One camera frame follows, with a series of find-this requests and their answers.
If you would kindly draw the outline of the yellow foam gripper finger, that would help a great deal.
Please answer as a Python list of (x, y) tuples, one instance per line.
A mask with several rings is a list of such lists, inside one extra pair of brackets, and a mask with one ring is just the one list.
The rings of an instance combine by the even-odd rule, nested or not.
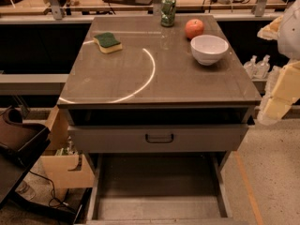
[(278, 30), (281, 24), (283, 16), (279, 16), (267, 24), (265, 27), (261, 28), (257, 33), (258, 38), (266, 40), (277, 40), (278, 39)]
[(299, 99), (300, 61), (292, 60), (284, 67), (274, 67), (268, 75), (258, 121), (266, 126), (275, 124)]

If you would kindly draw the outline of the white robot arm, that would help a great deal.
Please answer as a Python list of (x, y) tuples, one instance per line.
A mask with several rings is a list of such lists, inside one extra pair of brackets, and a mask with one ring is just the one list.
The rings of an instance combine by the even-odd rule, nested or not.
[(262, 28), (257, 36), (276, 40), (278, 52), (289, 58), (285, 66), (275, 67), (267, 78), (257, 119), (268, 126), (279, 121), (300, 99), (300, 0)]

